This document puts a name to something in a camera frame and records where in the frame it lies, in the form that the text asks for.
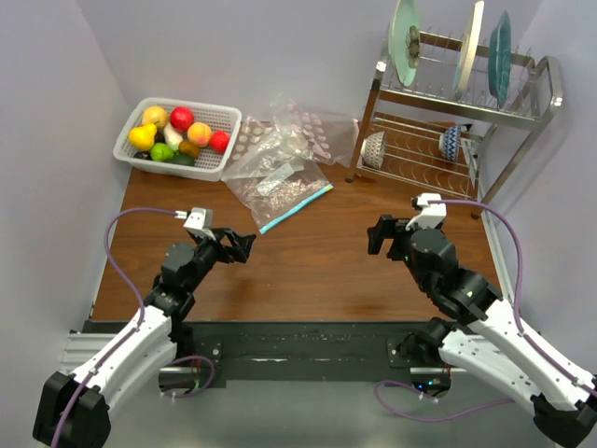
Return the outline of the orange peach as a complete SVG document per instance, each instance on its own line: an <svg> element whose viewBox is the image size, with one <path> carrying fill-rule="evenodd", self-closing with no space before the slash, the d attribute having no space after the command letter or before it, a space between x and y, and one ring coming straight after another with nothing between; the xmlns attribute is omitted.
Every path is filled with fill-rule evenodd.
<svg viewBox="0 0 597 448"><path fill-rule="evenodd" d="M193 122L187 129L187 139L199 147L206 147L211 136L212 129L204 122Z"/></svg>

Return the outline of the large red apple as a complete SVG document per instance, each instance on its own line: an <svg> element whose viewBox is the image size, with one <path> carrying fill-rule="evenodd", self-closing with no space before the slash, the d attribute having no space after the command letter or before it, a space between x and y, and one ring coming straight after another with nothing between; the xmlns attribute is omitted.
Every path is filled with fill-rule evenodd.
<svg viewBox="0 0 597 448"><path fill-rule="evenodd" d="M170 113L170 124L180 133L186 133L194 122L194 113L187 107L177 106Z"/></svg>

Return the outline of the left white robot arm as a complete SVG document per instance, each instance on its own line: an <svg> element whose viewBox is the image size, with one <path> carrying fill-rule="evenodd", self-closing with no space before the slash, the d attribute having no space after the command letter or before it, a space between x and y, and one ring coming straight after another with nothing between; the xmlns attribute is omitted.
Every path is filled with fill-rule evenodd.
<svg viewBox="0 0 597 448"><path fill-rule="evenodd" d="M170 247L154 285L132 320L99 352L44 383L33 427L48 447L102 447L112 420L152 376L193 356L184 319L194 292L218 263L248 261L255 235L228 228L195 231L191 243Z"/></svg>

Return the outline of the dark green avocado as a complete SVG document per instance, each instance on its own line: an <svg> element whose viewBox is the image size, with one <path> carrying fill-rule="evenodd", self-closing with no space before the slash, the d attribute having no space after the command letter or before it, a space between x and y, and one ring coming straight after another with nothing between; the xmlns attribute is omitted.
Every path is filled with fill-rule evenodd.
<svg viewBox="0 0 597 448"><path fill-rule="evenodd" d="M195 165L195 159L185 153L175 153L169 160L167 160L167 162L190 167Z"/></svg>

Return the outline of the blue zip top bag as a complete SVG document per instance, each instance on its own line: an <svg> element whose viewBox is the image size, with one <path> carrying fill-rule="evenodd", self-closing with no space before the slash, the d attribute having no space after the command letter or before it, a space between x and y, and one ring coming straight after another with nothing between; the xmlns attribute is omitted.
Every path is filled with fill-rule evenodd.
<svg viewBox="0 0 597 448"><path fill-rule="evenodd" d="M260 234L333 190L319 166L303 159L275 161L256 169L244 166L222 180L251 211Z"/></svg>

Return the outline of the brown kiwi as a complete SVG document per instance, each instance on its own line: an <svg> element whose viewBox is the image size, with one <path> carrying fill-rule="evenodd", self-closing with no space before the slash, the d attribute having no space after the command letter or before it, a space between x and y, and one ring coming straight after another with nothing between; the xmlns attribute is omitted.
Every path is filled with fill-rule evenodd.
<svg viewBox="0 0 597 448"><path fill-rule="evenodd" d="M201 148L189 140L183 140L178 146L178 151L192 159L197 159L201 154Z"/></svg>

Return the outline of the small red fruit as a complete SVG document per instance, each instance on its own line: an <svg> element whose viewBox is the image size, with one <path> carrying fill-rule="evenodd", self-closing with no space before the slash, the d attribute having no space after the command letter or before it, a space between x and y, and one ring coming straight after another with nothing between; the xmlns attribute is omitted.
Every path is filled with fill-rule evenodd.
<svg viewBox="0 0 597 448"><path fill-rule="evenodd" d="M218 154L224 154L228 148L230 135L224 131L215 131L210 140L209 146Z"/></svg>

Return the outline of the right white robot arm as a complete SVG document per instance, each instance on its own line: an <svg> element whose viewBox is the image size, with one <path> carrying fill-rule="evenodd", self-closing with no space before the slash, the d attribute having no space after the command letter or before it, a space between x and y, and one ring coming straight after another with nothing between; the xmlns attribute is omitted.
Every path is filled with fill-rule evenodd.
<svg viewBox="0 0 597 448"><path fill-rule="evenodd" d="M368 253L391 241L387 257L402 261L445 319L404 340L428 367L440 362L485 381L521 406L561 447L577 447L596 425L596 378L523 320L500 290L464 267L440 227L383 215L368 229Z"/></svg>

